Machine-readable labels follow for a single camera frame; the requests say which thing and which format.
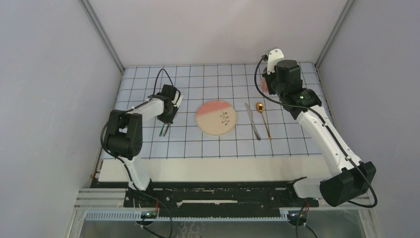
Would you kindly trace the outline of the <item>silver metal fork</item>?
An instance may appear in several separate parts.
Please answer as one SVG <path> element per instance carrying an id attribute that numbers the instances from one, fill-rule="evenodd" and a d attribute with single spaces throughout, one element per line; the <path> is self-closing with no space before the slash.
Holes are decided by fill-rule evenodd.
<path id="1" fill-rule="evenodd" d="M 171 124 L 169 123 L 169 124 L 167 124 L 165 127 L 164 127 L 164 129 L 162 130 L 162 136 L 163 137 L 165 137 L 166 136 L 166 134 L 167 134 L 167 132 L 168 132 L 168 130 L 169 130 L 169 128 L 170 128 L 170 126 L 171 126 Z"/>

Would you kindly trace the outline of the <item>white checked tablecloth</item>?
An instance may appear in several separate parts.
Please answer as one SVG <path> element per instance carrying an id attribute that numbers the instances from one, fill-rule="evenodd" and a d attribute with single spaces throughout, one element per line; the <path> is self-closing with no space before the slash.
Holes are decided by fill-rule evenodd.
<path id="1" fill-rule="evenodd" d="M 278 98 L 256 89 L 262 69 L 245 63 L 128 67 L 114 108 L 131 109 L 166 84 L 183 95 L 171 125 L 144 122 L 143 159 L 319 155 Z"/>

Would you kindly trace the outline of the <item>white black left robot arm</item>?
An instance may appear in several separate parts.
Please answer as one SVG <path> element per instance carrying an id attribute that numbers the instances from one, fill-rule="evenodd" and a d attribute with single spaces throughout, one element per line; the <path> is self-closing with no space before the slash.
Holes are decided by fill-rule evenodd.
<path id="1" fill-rule="evenodd" d="M 135 199 L 144 207 L 153 204 L 155 194 L 147 189 L 152 180 L 138 157 L 143 147 L 143 125 L 158 119 L 164 125 L 160 136 L 165 136 L 183 98 L 179 89 L 165 84 L 160 92 L 135 107 L 125 111 L 112 110 L 100 133 L 102 149 L 123 164 L 129 187 L 138 190 Z"/>

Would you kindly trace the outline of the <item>cream pink branch plate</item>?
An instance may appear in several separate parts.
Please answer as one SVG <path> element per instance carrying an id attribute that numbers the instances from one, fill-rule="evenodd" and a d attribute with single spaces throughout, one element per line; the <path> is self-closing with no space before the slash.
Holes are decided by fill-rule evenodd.
<path id="1" fill-rule="evenodd" d="M 222 136 L 229 133 L 237 123 L 237 113 L 225 101 L 210 101 L 198 108 L 195 115 L 196 125 L 208 135 Z"/>

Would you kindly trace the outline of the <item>metal spoon wooden handle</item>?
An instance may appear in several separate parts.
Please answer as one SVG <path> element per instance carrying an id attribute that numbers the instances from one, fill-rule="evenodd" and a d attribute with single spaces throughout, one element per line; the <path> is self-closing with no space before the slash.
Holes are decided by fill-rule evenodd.
<path id="1" fill-rule="evenodd" d="M 261 102 L 256 103 L 256 110 L 257 110 L 258 113 L 260 113 L 260 115 L 263 119 L 264 126 L 265 126 L 265 129 L 266 129 L 267 136 L 268 136 L 269 140 L 272 140 L 268 124 L 267 124 L 266 119 L 264 117 L 264 105 L 263 105 L 263 103 L 261 103 Z"/>

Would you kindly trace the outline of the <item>iridescent rainbow fork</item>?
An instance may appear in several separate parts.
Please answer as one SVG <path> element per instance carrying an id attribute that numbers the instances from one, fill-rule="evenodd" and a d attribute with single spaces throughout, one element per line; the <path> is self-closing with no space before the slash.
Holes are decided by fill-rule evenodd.
<path id="1" fill-rule="evenodd" d="M 160 129 L 160 132 L 159 132 L 159 137 L 161 137 L 161 136 L 162 136 L 162 134 L 163 134 L 163 130 L 164 130 L 164 127 L 165 127 L 165 124 L 163 124 L 163 125 L 162 125 L 162 127 L 161 127 L 161 129 Z"/>

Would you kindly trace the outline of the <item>metal cutlery piece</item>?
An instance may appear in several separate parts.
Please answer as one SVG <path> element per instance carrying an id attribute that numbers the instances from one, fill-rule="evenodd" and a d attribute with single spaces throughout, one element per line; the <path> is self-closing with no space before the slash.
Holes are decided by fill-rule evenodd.
<path id="1" fill-rule="evenodd" d="M 256 139 L 258 141 L 261 141 L 261 136 L 259 135 L 258 130 L 257 130 L 256 125 L 255 125 L 255 122 L 254 122 L 252 109 L 251 109 L 250 105 L 247 104 L 247 103 L 245 103 L 244 106 L 247 110 L 247 113 L 248 113 L 248 116 L 249 116 L 249 119 L 250 119 L 250 122 L 251 122 L 251 127 L 252 127 L 252 130 L 253 130 L 253 133 L 254 133 Z"/>

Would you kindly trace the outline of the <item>pink patterned mug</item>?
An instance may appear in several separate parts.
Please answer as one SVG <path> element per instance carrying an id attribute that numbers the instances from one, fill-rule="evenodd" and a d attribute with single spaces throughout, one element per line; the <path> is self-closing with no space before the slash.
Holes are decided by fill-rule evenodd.
<path id="1" fill-rule="evenodd" d="M 269 92 L 269 88 L 264 77 L 261 77 L 261 89 L 263 92 Z"/>

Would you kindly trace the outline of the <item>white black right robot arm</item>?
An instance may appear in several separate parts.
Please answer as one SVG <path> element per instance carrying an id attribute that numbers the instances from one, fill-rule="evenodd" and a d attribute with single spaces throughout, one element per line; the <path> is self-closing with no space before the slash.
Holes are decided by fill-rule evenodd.
<path id="1" fill-rule="evenodd" d="M 277 95 L 281 105 L 292 118 L 310 135 L 325 159 L 329 178 L 300 178 L 286 192 L 287 202 L 300 206 L 306 198 L 322 198 L 328 205 L 337 207 L 343 203 L 361 206 L 353 201 L 370 191 L 377 196 L 371 182 L 376 174 L 372 162 L 363 162 L 340 136 L 328 118 L 322 101 L 314 90 L 303 87 L 301 68 L 295 60 L 276 59 L 268 62 L 262 72 L 269 94 Z"/>

